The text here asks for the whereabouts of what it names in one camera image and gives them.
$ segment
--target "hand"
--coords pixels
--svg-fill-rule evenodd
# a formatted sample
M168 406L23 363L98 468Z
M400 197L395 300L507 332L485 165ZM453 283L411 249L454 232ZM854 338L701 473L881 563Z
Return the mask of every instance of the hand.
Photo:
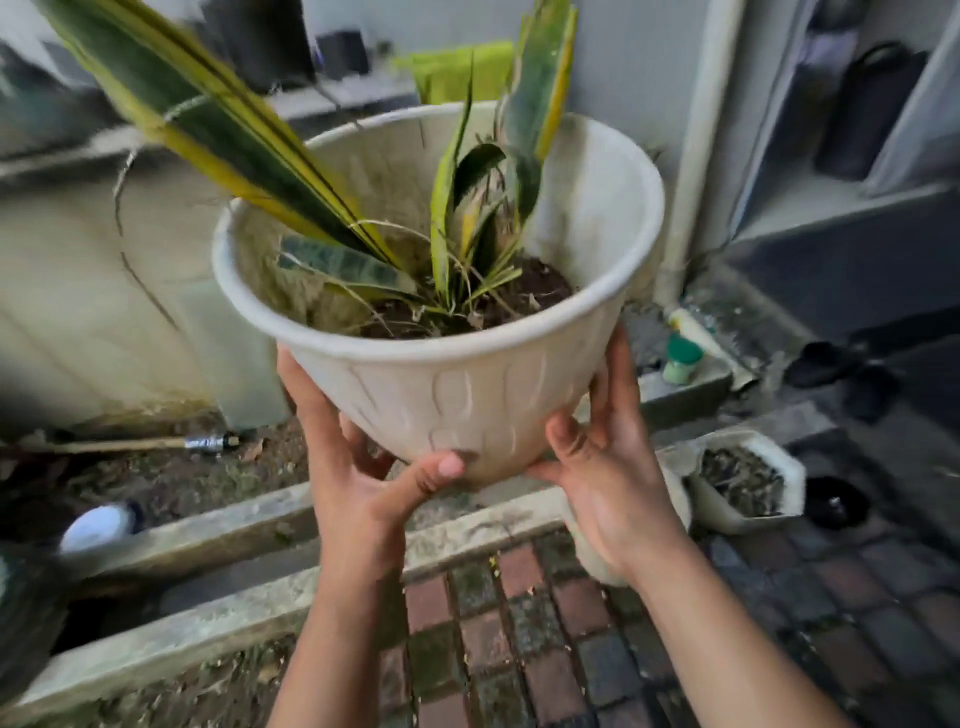
M321 576L331 591L356 598L403 567L403 525L414 510L464 472L453 451L432 452L384 482L394 464L373 456L367 435L336 408L289 350L277 347L276 370L297 406L321 536Z
M607 346L607 376L590 385L590 424L566 413L546 423L557 461L527 473L564 489L577 523L597 553L622 577L637 556L686 540L640 416L640 391L622 326Z

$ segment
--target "green lid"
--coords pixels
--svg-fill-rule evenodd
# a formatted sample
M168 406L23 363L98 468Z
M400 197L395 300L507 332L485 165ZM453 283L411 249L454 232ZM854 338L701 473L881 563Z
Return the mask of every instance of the green lid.
M704 358L704 350L689 339L684 339L679 333L670 337L666 345L666 355L678 364L696 364Z

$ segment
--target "brick pavement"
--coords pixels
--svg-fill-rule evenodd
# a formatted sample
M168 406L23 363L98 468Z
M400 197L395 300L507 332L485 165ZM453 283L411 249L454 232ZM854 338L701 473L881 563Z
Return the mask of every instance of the brick pavement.
M781 648L864 726L960 726L960 566L880 515L701 548ZM639 597L587 578L565 530L387 595L382 726L696 726Z

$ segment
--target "white plastic pot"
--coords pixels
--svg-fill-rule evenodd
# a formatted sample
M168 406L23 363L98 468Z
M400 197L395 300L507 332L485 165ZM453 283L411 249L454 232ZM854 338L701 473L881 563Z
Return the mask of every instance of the white plastic pot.
M491 130L493 107L474 107L467 138ZM395 111L365 120L363 131L347 125L321 134L310 147L346 179L364 214L426 231L434 175L460 109ZM572 409L584 394L662 218L663 188L653 162L622 133L568 114L546 161L524 244L579 292L541 313L416 341L304 326L265 303L275 299L264 282L273 273L262 258L251 259L249 249L273 245L264 238L278 230L265 213L240 201L218 226L213 271L241 315L288 346L381 447L405 460L434 449L475 453L466 481L481 487L540 455L547 416Z
M666 483L667 493L670 494L670 503L677 512L684 528L690 530L693 514L690 509L690 496L686 493L684 482L679 475L669 469L665 460L658 456L658 461L660 462L660 470L663 472L663 481ZM577 561L580 562L580 566L590 577L601 584L606 584L608 587L629 586L629 582L590 545L587 537L580 530L580 526L573 515L573 509L569 507L569 504L564 515L564 522L570 536L573 537L573 545L577 549Z
M740 446L750 450L767 465L783 476L783 495L776 516L749 518L731 506L703 478L691 478L693 485L693 511L698 523L718 533L736 535L761 528L769 528L787 519L801 516L806 498L806 468L769 437L750 429L719 432L696 441L697 470L709 448L732 448Z

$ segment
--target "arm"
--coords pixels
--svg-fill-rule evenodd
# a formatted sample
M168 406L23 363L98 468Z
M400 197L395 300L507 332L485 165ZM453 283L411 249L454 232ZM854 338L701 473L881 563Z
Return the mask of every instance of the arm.
M280 685L268 728L372 728L379 686L373 643L380 585L403 568L403 525L464 471L455 452L434 452L385 487L394 458L373 457L285 349L277 370L297 406L310 490L323 540L317 593Z
M690 541L670 504L639 414L626 337L607 352L609 382L590 389L590 425L547 423L559 462L530 474L560 485L584 535L640 594L704 728L849 726L750 619Z

